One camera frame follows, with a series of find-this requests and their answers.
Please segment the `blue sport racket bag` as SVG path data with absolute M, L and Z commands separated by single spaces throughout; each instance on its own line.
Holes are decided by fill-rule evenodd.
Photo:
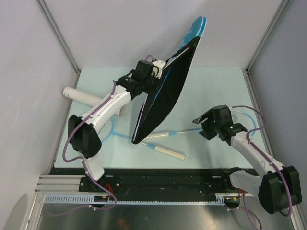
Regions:
M 149 136 L 176 105 L 206 23 L 207 18 L 199 16 L 184 36 L 179 50 L 166 61 L 157 91 L 147 95 L 140 109 L 132 135 L 133 144 L 139 144 Z

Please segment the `blue racket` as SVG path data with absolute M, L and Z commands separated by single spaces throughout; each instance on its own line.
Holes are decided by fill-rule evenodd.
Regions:
M 246 112 L 231 110 L 231 116 L 232 116 L 233 123 L 241 123 L 248 131 L 257 128 L 255 119 Z M 147 136 L 145 140 L 155 139 L 155 138 L 166 138 L 166 137 L 174 136 L 177 134 L 200 132 L 200 131 L 201 129 L 198 128 L 198 129 L 190 129 L 190 130 L 177 131 L 177 132 L 170 131 L 170 132 L 163 132 L 163 133 L 155 133 L 155 134 L 150 134 L 149 136 Z
M 115 132 L 115 122 L 113 119 L 108 119 L 106 123 L 101 127 L 101 129 L 98 131 L 98 135 L 100 137 L 100 140 L 104 143 L 108 139 L 110 139 L 111 136 L 117 136 L 126 140 L 130 140 L 130 137 L 118 132 Z M 154 145 L 149 144 L 145 142 L 141 142 L 141 145 L 144 145 L 154 151 L 157 151 L 159 153 L 162 153 L 164 155 L 170 156 L 172 158 L 178 159 L 180 161 L 184 161 L 186 156 L 184 154 Z

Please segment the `white cardboard shuttlecock tube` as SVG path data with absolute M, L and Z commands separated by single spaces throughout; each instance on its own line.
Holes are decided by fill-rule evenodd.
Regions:
M 89 106 L 91 108 L 95 107 L 99 102 L 101 102 L 103 99 L 106 99 L 111 92 L 109 92 L 109 94 L 104 97 L 98 97 L 92 94 L 88 94 L 84 91 L 80 91 L 78 89 L 74 89 L 71 87 L 65 87 L 63 90 L 63 96 L 72 99 L 73 101 L 82 103 L 86 106 Z

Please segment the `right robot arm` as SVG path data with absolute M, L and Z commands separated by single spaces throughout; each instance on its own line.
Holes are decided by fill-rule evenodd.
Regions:
M 232 106 L 219 105 L 193 120 L 201 125 L 200 135 L 207 140 L 219 137 L 237 150 L 257 172 L 257 175 L 251 175 L 244 169 L 231 168 L 225 171 L 221 186 L 226 192 L 240 188 L 256 196 L 268 213 L 279 212 L 288 217 L 293 206 L 302 202 L 299 172 L 258 147 L 251 134 L 261 128 L 255 127 L 250 119 L 238 118 L 238 113 Z

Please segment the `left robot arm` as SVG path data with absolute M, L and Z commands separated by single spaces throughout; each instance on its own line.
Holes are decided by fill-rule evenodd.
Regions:
M 112 91 L 90 111 L 69 118 L 65 147 L 72 145 L 78 152 L 85 173 L 91 178 L 89 186 L 95 191 L 102 191 L 106 186 L 102 177 L 105 170 L 98 157 L 102 147 L 99 132 L 117 110 L 136 96 L 157 91 L 165 65 L 166 62 L 161 60 L 140 60 L 135 69 L 113 82 Z

